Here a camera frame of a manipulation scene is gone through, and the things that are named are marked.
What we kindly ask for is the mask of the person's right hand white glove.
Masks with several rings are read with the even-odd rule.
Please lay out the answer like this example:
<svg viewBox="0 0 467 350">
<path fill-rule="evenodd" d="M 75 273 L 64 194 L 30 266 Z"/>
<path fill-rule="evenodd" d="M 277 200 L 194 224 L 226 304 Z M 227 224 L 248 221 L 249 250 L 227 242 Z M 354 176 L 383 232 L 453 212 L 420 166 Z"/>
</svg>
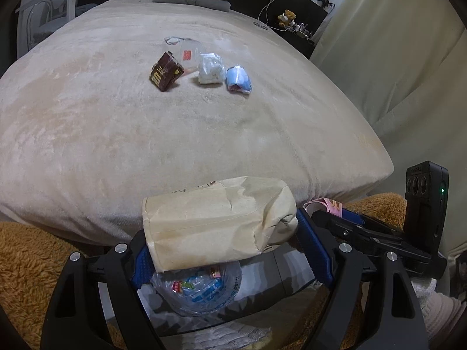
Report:
<svg viewBox="0 0 467 350">
<path fill-rule="evenodd" d="M 436 279 L 414 277 L 411 283 L 424 318 L 428 343 L 436 349 L 466 313 L 466 303 L 436 292 Z"/>
</svg>

